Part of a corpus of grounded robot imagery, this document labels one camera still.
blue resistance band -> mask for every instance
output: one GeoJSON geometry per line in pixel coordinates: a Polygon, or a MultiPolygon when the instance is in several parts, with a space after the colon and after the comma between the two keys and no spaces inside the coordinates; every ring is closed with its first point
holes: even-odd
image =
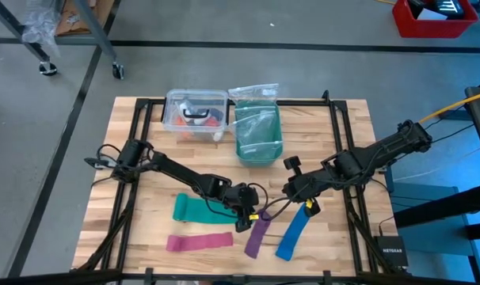
{"type": "Polygon", "coordinates": [[[296,242],[298,242],[298,238],[300,237],[303,228],[307,225],[307,222],[309,222],[309,217],[305,214],[305,203],[302,203],[302,206],[293,218],[291,225],[289,225],[286,230],[286,234],[282,237],[279,248],[275,252],[276,256],[283,260],[291,260],[296,242]]]}

teal container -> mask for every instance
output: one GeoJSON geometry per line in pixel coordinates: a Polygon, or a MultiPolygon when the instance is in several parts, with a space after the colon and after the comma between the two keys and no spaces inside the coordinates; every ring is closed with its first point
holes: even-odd
{"type": "Polygon", "coordinates": [[[236,153],[238,159],[245,167],[267,167],[279,158],[283,152],[282,127],[280,126],[279,107],[272,101],[250,101],[235,106],[235,120],[241,120],[248,116],[256,115],[257,112],[245,111],[244,108],[259,107],[260,110],[274,110],[275,117],[270,125],[269,132],[263,131],[253,134],[256,144],[243,146],[236,140],[236,153]]]}

red bin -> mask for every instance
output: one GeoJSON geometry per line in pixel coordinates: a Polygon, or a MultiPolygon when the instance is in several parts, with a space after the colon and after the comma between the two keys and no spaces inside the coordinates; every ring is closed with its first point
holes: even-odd
{"type": "Polygon", "coordinates": [[[401,37],[456,38],[478,20],[469,0],[459,0],[459,3],[465,13],[461,20],[416,20],[407,0],[397,0],[392,12],[401,37]]]}

clear plastic box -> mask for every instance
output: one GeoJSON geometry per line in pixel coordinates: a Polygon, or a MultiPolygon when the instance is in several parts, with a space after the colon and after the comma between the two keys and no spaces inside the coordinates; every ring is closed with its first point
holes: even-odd
{"type": "Polygon", "coordinates": [[[177,140],[219,142],[226,129],[227,92],[172,89],[166,94],[162,124],[177,140]]]}

plastic storage container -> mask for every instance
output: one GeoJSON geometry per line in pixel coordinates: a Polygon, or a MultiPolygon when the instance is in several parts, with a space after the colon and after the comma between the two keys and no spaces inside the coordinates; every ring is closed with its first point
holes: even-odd
{"type": "Polygon", "coordinates": [[[218,142],[227,126],[226,107],[225,91],[172,89],[166,94],[162,123],[177,140],[218,142]]]}
{"type": "Polygon", "coordinates": [[[397,0],[393,17],[401,37],[456,38],[478,20],[469,0],[459,0],[465,16],[462,20],[417,20],[413,17],[407,0],[397,0]]]}
{"type": "Polygon", "coordinates": [[[246,116],[251,116],[248,112],[243,112],[243,108],[263,107],[267,110],[275,110],[276,115],[272,122],[270,132],[254,134],[257,141],[254,144],[243,146],[239,140],[236,140],[236,154],[240,162],[246,167],[266,167],[270,166],[283,152],[282,127],[280,126],[279,107],[273,101],[251,101],[248,103],[239,103],[235,107],[235,120],[241,120],[246,116]]]}

